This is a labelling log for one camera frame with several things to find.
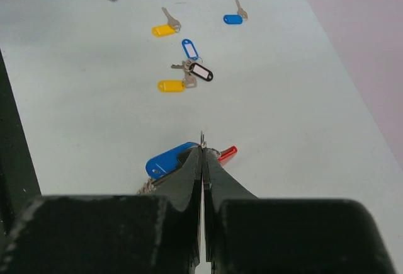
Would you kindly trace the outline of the solid blue tag key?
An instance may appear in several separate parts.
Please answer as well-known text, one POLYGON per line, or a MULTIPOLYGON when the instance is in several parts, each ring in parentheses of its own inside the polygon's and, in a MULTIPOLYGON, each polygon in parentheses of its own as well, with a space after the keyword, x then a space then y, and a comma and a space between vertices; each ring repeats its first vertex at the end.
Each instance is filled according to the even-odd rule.
POLYGON ((223 22, 227 25, 241 25, 244 21, 248 20, 248 14, 241 6, 239 0, 235 0, 237 6, 236 14, 225 14, 223 16, 223 22))

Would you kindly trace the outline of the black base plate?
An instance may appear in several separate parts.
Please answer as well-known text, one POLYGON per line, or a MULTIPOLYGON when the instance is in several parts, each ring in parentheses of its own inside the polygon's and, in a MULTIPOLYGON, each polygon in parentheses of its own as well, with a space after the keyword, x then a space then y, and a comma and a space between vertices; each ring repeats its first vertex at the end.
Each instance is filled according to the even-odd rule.
POLYGON ((13 90, 1 59, 1 234, 8 234, 25 203, 40 195, 13 90))

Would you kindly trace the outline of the red handled keyring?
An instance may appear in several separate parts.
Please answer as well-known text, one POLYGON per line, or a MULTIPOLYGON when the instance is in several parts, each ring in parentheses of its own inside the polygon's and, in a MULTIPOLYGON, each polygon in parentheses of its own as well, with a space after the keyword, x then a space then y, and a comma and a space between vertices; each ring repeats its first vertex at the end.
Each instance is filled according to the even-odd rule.
POLYGON ((197 144, 198 144, 197 146, 189 148, 186 151, 184 151, 178 155, 179 165, 177 166, 177 168, 174 171, 160 177, 157 180, 150 178, 148 175, 147 181, 137 190, 136 194, 137 195, 148 195, 148 194, 156 191, 163 184, 165 184, 168 180, 175 177, 178 173, 181 174, 182 172, 186 172, 186 173, 190 172, 192 174, 192 172, 194 172, 194 170, 190 169, 189 164, 194 164, 194 160, 191 157, 191 155, 194 151, 197 151, 200 147, 202 147, 202 148, 206 147, 206 141, 205 141, 204 134, 201 134, 200 142, 197 144))

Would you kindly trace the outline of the black frame key tag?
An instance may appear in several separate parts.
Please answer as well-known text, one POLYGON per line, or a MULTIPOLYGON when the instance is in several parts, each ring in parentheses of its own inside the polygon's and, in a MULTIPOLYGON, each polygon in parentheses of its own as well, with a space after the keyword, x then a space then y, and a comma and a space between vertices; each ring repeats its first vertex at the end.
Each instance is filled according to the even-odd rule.
POLYGON ((182 64, 172 64, 172 69, 184 70, 184 79, 187 83, 192 83, 195 77, 210 82, 213 80, 213 72, 194 60, 182 61, 182 64))

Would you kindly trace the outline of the yellow tag key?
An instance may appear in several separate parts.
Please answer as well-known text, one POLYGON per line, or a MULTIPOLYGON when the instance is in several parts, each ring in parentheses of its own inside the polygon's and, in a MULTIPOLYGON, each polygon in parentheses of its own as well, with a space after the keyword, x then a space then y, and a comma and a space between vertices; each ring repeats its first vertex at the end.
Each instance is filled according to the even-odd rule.
POLYGON ((185 73, 182 80, 162 80, 157 84, 159 91, 163 93, 179 93, 185 89, 197 87, 197 80, 190 73, 185 73))
POLYGON ((173 35, 175 33, 180 32, 181 23, 177 19, 173 18, 165 7, 162 7, 161 9, 167 18, 167 23, 164 25, 159 25, 159 26, 153 27, 152 31, 151 31, 152 34, 155 37, 159 38, 159 37, 166 37, 166 36, 173 35))

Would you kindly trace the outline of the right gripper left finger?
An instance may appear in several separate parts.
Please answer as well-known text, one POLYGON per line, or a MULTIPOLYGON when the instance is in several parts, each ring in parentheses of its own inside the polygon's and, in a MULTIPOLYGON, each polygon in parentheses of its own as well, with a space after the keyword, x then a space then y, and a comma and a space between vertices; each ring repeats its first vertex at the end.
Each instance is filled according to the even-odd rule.
POLYGON ((148 195, 42 196, 16 219, 2 273, 194 273, 202 149, 148 195))

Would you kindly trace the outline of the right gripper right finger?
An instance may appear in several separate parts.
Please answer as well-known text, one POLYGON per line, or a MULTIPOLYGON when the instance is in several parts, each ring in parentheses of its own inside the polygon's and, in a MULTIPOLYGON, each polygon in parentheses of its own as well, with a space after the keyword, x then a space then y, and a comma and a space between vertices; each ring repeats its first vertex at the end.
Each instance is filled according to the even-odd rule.
POLYGON ((206 259, 212 273, 394 273, 359 202, 258 198, 203 150, 206 259))

